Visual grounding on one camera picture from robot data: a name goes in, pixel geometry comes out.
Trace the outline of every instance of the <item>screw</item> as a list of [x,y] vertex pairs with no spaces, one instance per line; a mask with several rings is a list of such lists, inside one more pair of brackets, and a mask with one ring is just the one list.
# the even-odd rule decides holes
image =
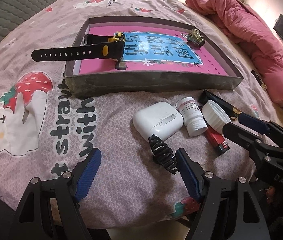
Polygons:
[[37,177],[34,177],[34,178],[31,179],[30,182],[31,182],[32,184],[36,184],[38,181],[39,181],[39,179],[38,179]]
[[239,181],[240,183],[243,183],[243,184],[244,184],[244,183],[246,183],[247,180],[246,180],[244,177],[239,177],[239,178],[238,178],[238,181]]
[[264,157],[264,159],[266,160],[266,162],[269,162],[269,163],[271,161],[271,158],[269,156],[267,156],[267,155]]
[[212,172],[210,172],[210,171],[206,171],[206,172],[205,172],[205,176],[206,176],[207,178],[212,178],[212,177],[214,176],[214,174],[213,174]]
[[65,179],[68,179],[71,177],[71,172],[70,171],[66,171],[63,175],[62,175]]

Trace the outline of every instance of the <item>pink blanket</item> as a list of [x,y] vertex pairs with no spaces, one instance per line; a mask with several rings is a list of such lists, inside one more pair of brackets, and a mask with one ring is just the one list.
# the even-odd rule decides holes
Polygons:
[[237,0],[186,0],[186,4],[213,20],[250,56],[271,100],[283,107],[283,46],[261,17]]

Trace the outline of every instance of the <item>bedsheet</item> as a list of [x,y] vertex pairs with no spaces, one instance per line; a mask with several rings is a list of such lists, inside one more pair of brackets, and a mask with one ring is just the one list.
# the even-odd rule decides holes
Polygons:
[[[0,44],[0,199],[16,209],[29,182],[72,170],[92,147],[101,166],[80,203],[90,228],[144,225],[177,218],[197,208],[179,174],[152,161],[148,143],[132,125],[139,109],[202,91],[124,92],[79,100],[63,79],[64,62],[34,62],[34,49],[71,46],[88,17],[134,15],[193,24],[234,62],[244,80],[233,91],[211,92],[242,111],[283,125],[283,110],[271,102],[250,73],[252,63],[204,17],[179,0],[58,0],[12,31]],[[190,138],[183,127],[166,140],[183,147],[204,170],[221,178],[253,178],[248,152],[229,142],[217,156],[204,135]]]

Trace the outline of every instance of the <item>white bottle cap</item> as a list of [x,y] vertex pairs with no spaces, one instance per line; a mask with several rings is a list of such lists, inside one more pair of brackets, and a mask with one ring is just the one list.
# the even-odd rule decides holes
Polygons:
[[187,125],[187,131],[190,137],[197,136],[202,134],[207,130],[207,125],[204,119],[198,118],[195,122],[190,123]]
[[214,101],[208,100],[208,102],[202,108],[203,117],[207,123],[217,133],[222,134],[222,128],[226,123],[231,122],[226,112]]

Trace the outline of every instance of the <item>blue label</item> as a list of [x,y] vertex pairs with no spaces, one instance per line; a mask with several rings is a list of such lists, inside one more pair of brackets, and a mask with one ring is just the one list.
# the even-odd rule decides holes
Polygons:
[[124,61],[175,61],[202,64],[199,57],[181,38],[154,33],[124,33]]

